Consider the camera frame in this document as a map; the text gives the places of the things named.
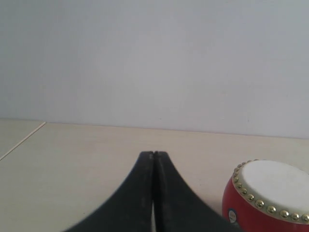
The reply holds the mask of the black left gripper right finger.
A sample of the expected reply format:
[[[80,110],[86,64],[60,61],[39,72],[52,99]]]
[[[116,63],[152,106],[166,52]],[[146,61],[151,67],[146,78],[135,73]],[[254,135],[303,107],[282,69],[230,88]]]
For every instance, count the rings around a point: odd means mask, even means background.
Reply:
[[[241,231],[191,190],[163,151],[154,153],[153,202],[157,232]]]

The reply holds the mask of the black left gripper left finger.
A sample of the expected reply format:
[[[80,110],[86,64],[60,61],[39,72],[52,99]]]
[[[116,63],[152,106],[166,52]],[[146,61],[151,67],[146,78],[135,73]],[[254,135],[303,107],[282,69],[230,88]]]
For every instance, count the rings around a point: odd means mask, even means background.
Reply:
[[[132,170],[98,209],[68,232],[150,232],[154,153],[139,154]]]

